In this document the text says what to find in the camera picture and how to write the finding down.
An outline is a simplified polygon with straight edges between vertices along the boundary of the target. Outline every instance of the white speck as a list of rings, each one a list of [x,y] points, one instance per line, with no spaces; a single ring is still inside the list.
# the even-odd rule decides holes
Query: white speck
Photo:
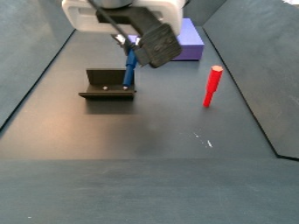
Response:
[[[210,147],[213,148],[213,145],[211,145],[211,141],[209,140],[209,145],[210,145]]]

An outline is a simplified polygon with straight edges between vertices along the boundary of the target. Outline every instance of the metal bracket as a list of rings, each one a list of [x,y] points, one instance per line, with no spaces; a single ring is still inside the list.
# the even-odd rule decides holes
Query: metal bracket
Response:
[[[135,74],[132,85],[124,89],[126,71],[126,69],[87,69],[90,86],[87,92],[79,93],[79,96],[88,100],[134,100],[136,93]]]

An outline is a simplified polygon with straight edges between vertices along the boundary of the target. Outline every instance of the white robot part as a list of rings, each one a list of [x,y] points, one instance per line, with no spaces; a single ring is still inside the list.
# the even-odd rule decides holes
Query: white robot part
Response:
[[[155,14],[162,23],[170,24],[174,33],[179,35],[183,22],[184,4],[186,0],[135,0],[131,5],[147,7],[147,9]],[[111,24],[99,22],[96,11],[91,7],[87,0],[63,0],[62,7],[72,26],[79,31],[118,34],[118,31]],[[119,26],[127,34],[138,34],[135,28],[131,25],[120,24]]]

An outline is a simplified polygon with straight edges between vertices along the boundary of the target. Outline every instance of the purple box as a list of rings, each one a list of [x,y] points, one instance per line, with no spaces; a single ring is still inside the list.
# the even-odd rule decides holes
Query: purple box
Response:
[[[182,54],[174,60],[200,60],[205,44],[190,18],[182,20],[178,40],[182,44]]]

